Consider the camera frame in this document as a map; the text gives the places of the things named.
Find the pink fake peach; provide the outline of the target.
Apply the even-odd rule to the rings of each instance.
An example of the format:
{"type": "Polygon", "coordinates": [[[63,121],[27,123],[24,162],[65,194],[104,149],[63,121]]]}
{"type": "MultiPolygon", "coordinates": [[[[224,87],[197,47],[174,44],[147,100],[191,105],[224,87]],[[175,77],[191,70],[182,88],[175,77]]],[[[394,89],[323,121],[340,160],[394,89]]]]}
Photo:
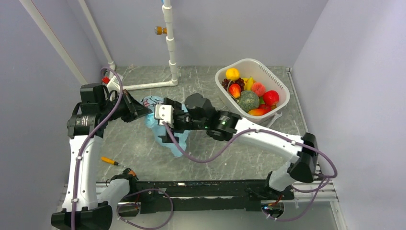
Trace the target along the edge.
{"type": "Polygon", "coordinates": [[[258,97],[262,97],[267,91],[266,87],[260,82],[252,84],[250,90],[254,92],[258,97]]]}

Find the dark purple fake grapes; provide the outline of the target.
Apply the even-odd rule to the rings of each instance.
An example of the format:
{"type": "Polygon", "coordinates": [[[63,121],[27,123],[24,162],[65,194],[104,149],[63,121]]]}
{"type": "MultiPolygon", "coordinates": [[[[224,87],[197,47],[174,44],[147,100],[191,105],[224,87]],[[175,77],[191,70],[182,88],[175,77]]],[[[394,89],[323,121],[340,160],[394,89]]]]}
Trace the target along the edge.
{"type": "Polygon", "coordinates": [[[222,87],[228,92],[232,92],[232,90],[233,90],[232,85],[234,85],[234,84],[236,84],[236,85],[238,85],[240,87],[241,92],[245,90],[245,88],[244,88],[245,87],[245,82],[241,78],[238,78],[235,81],[232,81],[232,80],[229,80],[229,79],[224,79],[221,82],[222,87]]]}

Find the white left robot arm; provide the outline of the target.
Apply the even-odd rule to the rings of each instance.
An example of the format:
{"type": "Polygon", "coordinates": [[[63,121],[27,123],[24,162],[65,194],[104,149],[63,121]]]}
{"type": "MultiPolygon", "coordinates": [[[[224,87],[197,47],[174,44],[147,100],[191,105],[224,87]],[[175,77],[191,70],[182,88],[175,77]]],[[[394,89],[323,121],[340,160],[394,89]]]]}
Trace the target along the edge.
{"type": "Polygon", "coordinates": [[[109,121],[132,122],[152,111],[128,91],[108,91],[101,83],[81,86],[81,102],[67,122],[70,170],[67,193],[60,212],[52,214],[51,225],[59,230],[108,230],[123,198],[132,201],[138,188],[134,175],[120,174],[97,194],[96,174],[104,129],[109,121]]]}

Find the red fake strawberry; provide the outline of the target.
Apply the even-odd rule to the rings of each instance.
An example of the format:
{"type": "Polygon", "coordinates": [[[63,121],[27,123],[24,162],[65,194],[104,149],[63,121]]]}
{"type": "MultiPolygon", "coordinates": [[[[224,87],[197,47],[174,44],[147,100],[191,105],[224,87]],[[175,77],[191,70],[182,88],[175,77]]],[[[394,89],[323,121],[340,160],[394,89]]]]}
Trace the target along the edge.
{"type": "Polygon", "coordinates": [[[228,87],[228,93],[235,99],[241,96],[241,87],[237,83],[233,83],[228,87]]]}

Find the light blue plastic bag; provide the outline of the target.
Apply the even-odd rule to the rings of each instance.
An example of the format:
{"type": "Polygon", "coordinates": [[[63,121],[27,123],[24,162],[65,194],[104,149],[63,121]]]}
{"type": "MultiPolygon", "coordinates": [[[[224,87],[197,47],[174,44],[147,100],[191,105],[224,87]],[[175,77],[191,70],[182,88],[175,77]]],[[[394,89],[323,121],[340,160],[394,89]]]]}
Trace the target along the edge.
{"type": "MultiPolygon", "coordinates": [[[[162,103],[163,103],[163,98],[159,97],[159,96],[150,95],[150,96],[147,96],[147,97],[144,97],[143,99],[141,99],[141,104],[144,107],[149,108],[152,112],[155,111],[155,106],[157,104],[162,104],[162,103]]],[[[175,157],[181,157],[183,155],[181,153],[181,151],[178,150],[177,146],[174,143],[162,142],[162,139],[159,136],[165,135],[166,129],[164,126],[158,125],[158,121],[155,119],[154,114],[148,114],[145,117],[145,125],[153,131],[155,140],[161,146],[169,148],[175,157]]],[[[183,151],[186,150],[186,147],[187,147],[186,140],[187,140],[190,132],[191,131],[189,131],[189,130],[185,130],[183,133],[174,133],[174,136],[179,138],[178,143],[179,143],[179,146],[183,149],[183,151]]]]}

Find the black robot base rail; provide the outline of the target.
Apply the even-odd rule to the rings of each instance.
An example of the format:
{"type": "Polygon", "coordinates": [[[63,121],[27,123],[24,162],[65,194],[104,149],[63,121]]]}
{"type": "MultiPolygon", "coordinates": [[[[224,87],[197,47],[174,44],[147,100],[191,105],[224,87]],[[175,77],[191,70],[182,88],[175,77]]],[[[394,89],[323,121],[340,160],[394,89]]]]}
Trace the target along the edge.
{"type": "Polygon", "coordinates": [[[270,203],[293,200],[291,186],[278,192],[268,187],[267,179],[211,181],[138,181],[130,180],[130,192],[121,203],[139,205],[140,213],[165,211],[208,211],[244,209],[260,211],[270,203]]]}

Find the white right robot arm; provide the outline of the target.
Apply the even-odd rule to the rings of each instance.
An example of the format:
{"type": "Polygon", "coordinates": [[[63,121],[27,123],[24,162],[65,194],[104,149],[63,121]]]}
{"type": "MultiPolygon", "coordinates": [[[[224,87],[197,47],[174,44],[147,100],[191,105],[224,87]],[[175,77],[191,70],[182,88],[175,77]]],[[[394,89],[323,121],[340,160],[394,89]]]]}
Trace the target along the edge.
{"type": "Polygon", "coordinates": [[[295,182],[312,183],[316,173],[318,152],[316,138],[310,133],[304,136],[289,135],[255,124],[239,114],[217,110],[211,101],[201,94],[188,96],[184,104],[164,98],[155,106],[154,117],[165,134],[160,136],[164,143],[172,143],[193,162],[209,163],[218,158],[234,141],[261,147],[279,154],[287,162],[270,173],[264,185],[264,194],[277,198],[282,191],[295,182]],[[199,160],[185,152],[175,133],[186,130],[204,130],[214,140],[227,142],[218,154],[199,160]]]}

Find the yellow fake lemon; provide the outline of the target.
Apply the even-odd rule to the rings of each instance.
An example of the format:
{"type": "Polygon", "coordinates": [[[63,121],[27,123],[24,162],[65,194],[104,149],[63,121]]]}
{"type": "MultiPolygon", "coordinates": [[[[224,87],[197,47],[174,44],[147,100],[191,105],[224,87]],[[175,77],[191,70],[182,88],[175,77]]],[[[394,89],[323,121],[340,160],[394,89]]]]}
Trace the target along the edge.
{"type": "Polygon", "coordinates": [[[225,76],[230,81],[236,81],[240,78],[240,72],[236,68],[229,68],[226,70],[225,76]]]}

